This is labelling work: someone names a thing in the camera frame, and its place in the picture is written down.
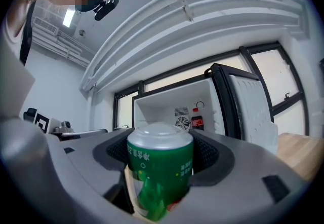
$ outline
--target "mini fridge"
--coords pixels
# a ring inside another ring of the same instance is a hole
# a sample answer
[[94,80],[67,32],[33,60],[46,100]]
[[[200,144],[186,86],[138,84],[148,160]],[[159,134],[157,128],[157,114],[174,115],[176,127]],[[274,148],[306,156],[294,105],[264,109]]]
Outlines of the mini fridge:
[[166,122],[188,131],[197,107],[205,131],[245,140],[275,154],[278,129],[258,76],[216,63],[201,73],[134,96],[133,127]]

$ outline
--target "fridge fan vent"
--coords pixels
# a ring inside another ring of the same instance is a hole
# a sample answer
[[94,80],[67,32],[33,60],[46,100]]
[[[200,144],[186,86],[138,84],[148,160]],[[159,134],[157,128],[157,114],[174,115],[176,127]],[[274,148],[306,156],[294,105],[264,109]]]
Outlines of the fridge fan vent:
[[174,110],[174,115],[177,116],[182,116],[182,115],[189,115],[189,111],[187,107],[182,107],[182,108],[176,108]]
[[179,117],[176,121],[176,126],[179,128],[183,128],[184,130],[187,130],[190,126],[190,122],[185,117]]

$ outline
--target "air vent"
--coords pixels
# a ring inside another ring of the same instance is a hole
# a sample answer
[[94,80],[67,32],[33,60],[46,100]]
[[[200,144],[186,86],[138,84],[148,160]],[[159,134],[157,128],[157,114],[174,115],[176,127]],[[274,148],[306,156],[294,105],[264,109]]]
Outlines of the air vent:
[[71,148],[71,147],[66,147],[65,149],[64,149],[64,151],[68,154],[68,153],[71,153],[71,152],[73,152],[73,151],[75,151],[73,148]]
[[278,175],[269,175],[262,180],[275,203],[281,201],[290,192]]
[[179,128],[183,128],[184,130],[189,129],[190,126],[189,118],[186,117],[177,118],[176,126]]
[[51,35],[57,35],[59,32],[59,28],[48,23],[47,21],[40,19],[38,17],[35,17],[34,19],[34,26],[46,31],[47,33]]
[[183,116],[183,115],[189,115],[189,111],[187,107],[182,107],[182,108],[176,108],[174,110],[174,116]]

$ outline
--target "open fridge door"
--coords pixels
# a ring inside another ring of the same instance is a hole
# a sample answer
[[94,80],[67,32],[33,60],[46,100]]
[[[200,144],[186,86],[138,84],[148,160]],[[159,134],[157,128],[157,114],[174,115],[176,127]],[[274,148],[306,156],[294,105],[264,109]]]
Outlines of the open fridge door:
[[277,125],[259,78],[226,65],[213,64],[205,71],[212,79],[221,104],[227,136],[262,146],[272,153],[278,147]]

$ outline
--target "white plastic lid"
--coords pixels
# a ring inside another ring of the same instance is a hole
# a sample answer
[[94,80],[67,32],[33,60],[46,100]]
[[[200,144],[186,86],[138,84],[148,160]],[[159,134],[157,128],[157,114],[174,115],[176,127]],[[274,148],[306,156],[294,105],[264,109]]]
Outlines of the white plastic lid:
[[127,140],[131,144],[145,149],[172,150],[190,144],[193,137],[182,128],[165,122],[156,122],[135,129]]

